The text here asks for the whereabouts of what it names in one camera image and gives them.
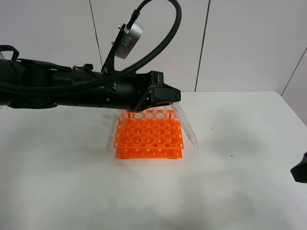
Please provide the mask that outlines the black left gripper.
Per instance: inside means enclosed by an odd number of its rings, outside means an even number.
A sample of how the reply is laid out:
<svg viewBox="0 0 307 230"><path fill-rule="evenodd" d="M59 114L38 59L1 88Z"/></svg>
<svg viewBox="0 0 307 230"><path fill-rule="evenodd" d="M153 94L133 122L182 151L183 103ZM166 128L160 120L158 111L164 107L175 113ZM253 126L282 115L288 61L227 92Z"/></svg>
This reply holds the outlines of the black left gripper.
<svg viewBox="0 0 307 230"><path fill-rule="evenodd" d="M164 82L164 73L149 71L103 86L103 108L141 112L181 101L181 91Z"/></svg>

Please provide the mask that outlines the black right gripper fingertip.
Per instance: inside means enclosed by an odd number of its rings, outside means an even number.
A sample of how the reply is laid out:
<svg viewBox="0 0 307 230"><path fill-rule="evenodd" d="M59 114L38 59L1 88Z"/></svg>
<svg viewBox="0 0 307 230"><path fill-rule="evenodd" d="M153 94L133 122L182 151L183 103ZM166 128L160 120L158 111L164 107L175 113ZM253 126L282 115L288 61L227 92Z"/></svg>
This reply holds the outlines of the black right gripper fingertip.
<svg viewBox="0 0 307 230"><path fill-rule="evenodd" d="M294 166L290 172L296 182L307 183L307 153L303 155L301 162Z"/></svg>

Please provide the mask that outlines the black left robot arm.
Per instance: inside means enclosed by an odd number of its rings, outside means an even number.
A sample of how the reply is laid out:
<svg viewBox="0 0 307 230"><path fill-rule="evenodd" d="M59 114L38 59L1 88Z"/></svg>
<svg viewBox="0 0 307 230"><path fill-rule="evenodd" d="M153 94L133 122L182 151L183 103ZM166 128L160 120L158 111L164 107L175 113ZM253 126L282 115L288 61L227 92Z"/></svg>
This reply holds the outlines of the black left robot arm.
<svg viewBox="0 0 307 230"><path fill-rule="evenodd" d="M124 109L141 112L179 102L181 92L164 82L162 72L114 70L110 52L101 72L91 64L65 67L54 63L19 58L19 51L0 60L0 104L14 109L49 109L58 105Z"/></svg>

